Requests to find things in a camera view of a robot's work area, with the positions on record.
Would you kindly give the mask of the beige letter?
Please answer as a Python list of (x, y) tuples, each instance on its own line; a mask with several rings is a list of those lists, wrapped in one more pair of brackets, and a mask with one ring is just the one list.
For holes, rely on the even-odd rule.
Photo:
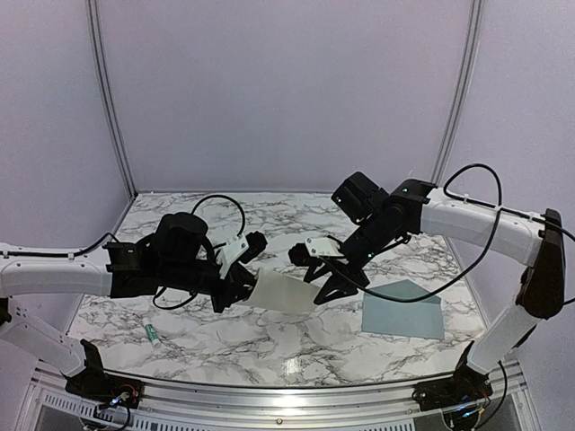
[(249, 298), (241, 305), (276, 312), (304, 314), (316, 308), (320, 287), (275, 271), (259, 269)]

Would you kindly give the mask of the blue-grey envelope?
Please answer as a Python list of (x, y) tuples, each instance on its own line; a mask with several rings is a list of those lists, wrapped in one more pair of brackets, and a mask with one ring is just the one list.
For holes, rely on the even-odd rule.
[(441, 298), (434, 295), (417, 303), (396, 303), (364, 294), (361, 331), (386, 336), (443, 339)]

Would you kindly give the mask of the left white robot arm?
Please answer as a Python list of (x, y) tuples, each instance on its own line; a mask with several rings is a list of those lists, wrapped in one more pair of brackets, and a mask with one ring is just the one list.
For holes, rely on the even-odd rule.
[(104, 370), (98, 348), (71, 339), (24, 311), (18, 295), (85, 294), (111, 299), (156, 298), (164, 288), (206, 295), (221, 313), (250, 297), (256, 277), (245, 264), (265, 250), (262, 233), (240, 233), (221, 246), (208, 225), (189, 213), (164, 216), (153, 233), (137, 242), (105, 234), (79, 251), (1, 250), (1, 338), (50, 364), (66, 379), (67, 391), (104, 400), (126, 384)]

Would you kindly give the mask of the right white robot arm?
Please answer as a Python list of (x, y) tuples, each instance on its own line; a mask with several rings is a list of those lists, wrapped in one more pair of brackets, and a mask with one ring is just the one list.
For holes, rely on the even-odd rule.
[(457, 196), (436, 184), (409, 179), (386, 192), (365, 174), (349, 176), (332, 201), (356, 225), (345, 241), (308, 239), (294, 246), (291, 262), (307, 269), (306, 280), (328, 274), (314, 301), (327, 303), (368, 288), (364, 272), (376, 255), (411, 235), (439, 235), (495, 251), (524, 265), (514, 302), (462, 355), (445, 394), (463, 402), (480, 387), (510, 350), (518, 347), (543, 320), (557, 315), (565, 303), (564, 231), (558, 212), (525, 214), (500, 202), (481, 203)]

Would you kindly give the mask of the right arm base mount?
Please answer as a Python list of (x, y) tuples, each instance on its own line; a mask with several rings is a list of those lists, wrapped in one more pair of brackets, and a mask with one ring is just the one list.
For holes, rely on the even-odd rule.
[(493, 389), (485, 379), (450, 376), (415, 384), (411, 397), (421, 411), (429, 411), (487, 400), (492, 394)]

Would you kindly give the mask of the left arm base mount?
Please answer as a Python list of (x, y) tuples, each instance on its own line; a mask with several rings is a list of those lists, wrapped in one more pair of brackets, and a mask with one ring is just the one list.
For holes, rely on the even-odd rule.
[(73, 395), (98, 401), (106, 406), (112, 406), (112, 401), (126, 393), (126, 400), (119, 400), (117, 405), (136, 409), (139, 405), (144, 384), (137, 379), (122, 377), (115, 374), (85, 374), (74, 377), (66, 376), (66, 391)]

